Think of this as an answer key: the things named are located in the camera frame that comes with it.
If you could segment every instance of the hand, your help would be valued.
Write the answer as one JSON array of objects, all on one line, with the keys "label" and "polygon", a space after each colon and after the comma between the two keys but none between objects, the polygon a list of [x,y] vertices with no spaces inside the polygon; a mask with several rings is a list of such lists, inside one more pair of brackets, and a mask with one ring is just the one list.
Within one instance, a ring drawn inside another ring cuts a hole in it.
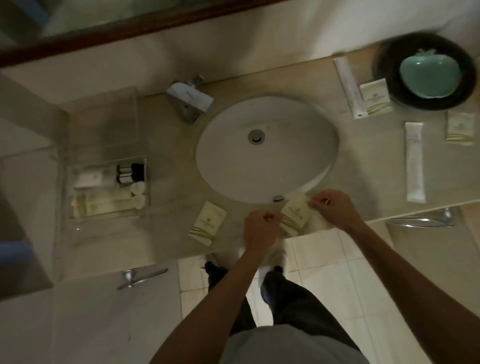
[{"label": "hand", "polygon": [[282,219],[281,214],[267,210],[251,212],[244,222],[245,250],[267,254],[280,235]]},{"label": "hand", "polygon": [[321,191],[308,201],[308,205],[343,231],[351,231],[365,225],[350,197],[342,191]]}]

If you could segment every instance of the white sink basin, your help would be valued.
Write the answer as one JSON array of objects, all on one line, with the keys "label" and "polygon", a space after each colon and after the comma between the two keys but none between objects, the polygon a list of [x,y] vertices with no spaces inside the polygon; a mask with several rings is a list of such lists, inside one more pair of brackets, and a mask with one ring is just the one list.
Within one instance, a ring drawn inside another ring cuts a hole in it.
[{"label": "white sink basin", "polygon": [[224,110],[197,145],[197,168],[215,191],[265,204],[307,192],[338,153],[338,134],[317,106],[265,96]]}]

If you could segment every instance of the black plate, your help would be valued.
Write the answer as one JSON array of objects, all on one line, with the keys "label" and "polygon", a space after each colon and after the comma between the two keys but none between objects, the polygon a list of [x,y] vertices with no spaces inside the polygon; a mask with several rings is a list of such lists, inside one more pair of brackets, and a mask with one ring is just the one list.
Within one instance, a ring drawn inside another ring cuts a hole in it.
[{"label": "black plate", "polygon": [[[419,49],[435,49],[458,62],[462,79],[456,91],[443,98],[421,98],[413,94],[400,77],[400,64],[415,55]],[[373,65],[376,79],[385,78],[390,96],[400,104],[421,110],[448,110],[464,103],[477,83],[477,69],[473,59],[454,42],[432,33],[411,33],[395,38],[380,49]]]}]

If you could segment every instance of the teal bowl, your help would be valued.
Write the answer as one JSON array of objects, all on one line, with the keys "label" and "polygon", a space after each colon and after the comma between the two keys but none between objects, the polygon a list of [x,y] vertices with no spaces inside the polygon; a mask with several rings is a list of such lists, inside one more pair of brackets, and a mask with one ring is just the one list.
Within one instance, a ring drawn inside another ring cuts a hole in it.
[{"label": "teal bowl", "polygon": [[400,65],[404,85],[421,98],[444,98],[455,92],[462,79],[456,60],[444,54],[418,54]]}]

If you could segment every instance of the person's left hand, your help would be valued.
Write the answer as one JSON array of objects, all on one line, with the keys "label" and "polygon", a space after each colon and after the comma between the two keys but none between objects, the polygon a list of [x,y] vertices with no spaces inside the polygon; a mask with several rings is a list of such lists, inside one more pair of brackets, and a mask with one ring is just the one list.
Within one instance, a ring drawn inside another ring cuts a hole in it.
[{"label": "person's left hand", "polygon": [[268,253],[280,235],[282,214],[267,210],[251,212],[245,219],[243,238],[246,251]]}]

